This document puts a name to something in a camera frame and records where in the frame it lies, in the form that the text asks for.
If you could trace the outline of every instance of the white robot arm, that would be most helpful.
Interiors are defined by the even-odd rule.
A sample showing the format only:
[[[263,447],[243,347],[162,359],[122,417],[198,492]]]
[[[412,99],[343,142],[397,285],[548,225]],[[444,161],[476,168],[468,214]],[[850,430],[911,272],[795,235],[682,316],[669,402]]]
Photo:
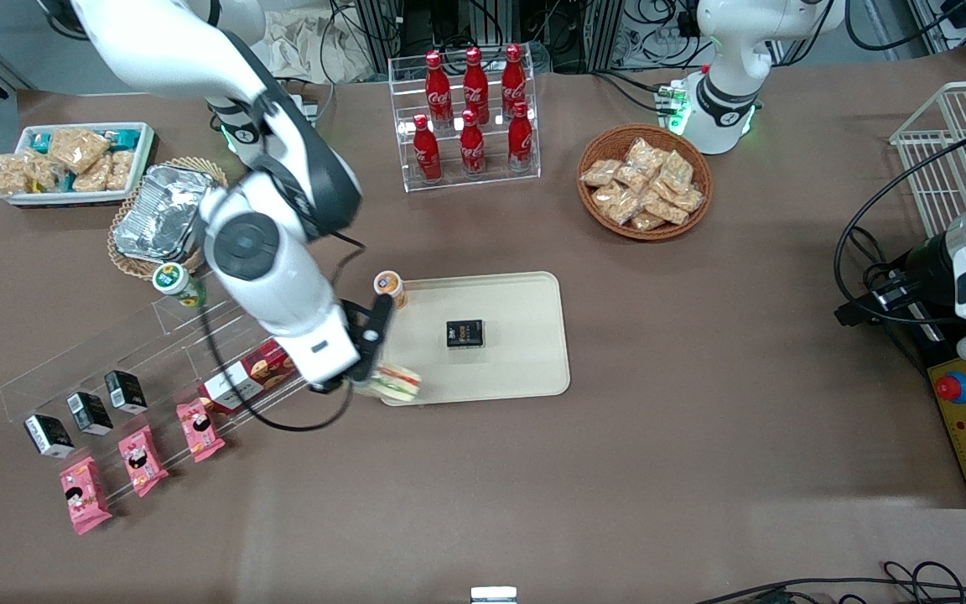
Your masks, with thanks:
[[[697,20],[714,41],[706,73],[681,85],[688,93],[682,134],[705,154],[735,147],[751,107],[770,73],[768,39],[805,39],[828,32],[844,18],[848,0],[700,0]]]
[[[127,84],[157,96],[206,98],[252,128],[252,144],[237,145],[252,171],[200,203],[205,257],[226,291],[308,382],[323,385],[350,367],[369,371],[357,366],[381,341],[388,302],[377,299],[377,323],[369,322],[362,351],[306,248],[356,216],[360,184],[345,161],[241,39],[199,19],[183,0],[72,2],[96,50]]]

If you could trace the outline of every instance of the aluminum foil container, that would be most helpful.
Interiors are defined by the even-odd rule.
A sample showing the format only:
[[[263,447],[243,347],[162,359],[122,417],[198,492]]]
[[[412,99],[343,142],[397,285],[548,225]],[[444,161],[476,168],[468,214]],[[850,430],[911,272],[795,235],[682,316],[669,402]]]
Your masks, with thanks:
[[[195,169],[153,165],[145,172],[133,207],[114,229],[122,256],[150,263],[180,263],[195,247],[196,210],[215,186]]]

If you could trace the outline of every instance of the pink snack package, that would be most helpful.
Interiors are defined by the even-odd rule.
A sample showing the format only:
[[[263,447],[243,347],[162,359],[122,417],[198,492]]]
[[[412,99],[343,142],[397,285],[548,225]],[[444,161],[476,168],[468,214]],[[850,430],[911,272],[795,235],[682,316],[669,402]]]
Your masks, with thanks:
[[[226,441],[215,432],[215,425],[211,423],[211,417],[199,398],[188,404],[177,405],[177,419],[181,421],[184,440],[189,444],[192,459],[196,463],[226,446]]]
[[[122,452],[122,459],[126,460],[126,470],[138,496],[146,496],[156,482],[169,476],[162,464],[158,463],[151,428],[147,425],[124,437],[118,443],[118,450]]]
[[[73,523],[73,530],[78,535],[112,518],[106,508],[103,486],[99,484],[96,462],[90,456],[74,463],[69,470],[62,471],[59,477],[62,479],[62,490],[65,491],[65,503],[70,509],[70,523]]]

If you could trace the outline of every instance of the emergency stop button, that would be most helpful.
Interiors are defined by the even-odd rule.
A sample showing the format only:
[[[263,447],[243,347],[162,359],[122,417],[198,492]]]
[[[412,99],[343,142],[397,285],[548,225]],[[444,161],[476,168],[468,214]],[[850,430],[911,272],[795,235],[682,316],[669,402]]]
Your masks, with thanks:
[[[966,376],[950,371],[934,382],[934,391],[939,397],[957,405],[966,403]]]

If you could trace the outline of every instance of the beige tray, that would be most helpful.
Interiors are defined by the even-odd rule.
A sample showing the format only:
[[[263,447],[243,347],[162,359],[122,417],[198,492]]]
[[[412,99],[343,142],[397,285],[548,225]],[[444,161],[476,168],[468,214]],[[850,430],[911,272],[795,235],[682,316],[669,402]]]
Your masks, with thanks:
[[[391,406],[552,397],[569,387],[561,291],[551,273],[407,280],[383,360],[422,376],[418,397]],[[445,321],[483,320],[482,348],[449,349]]]

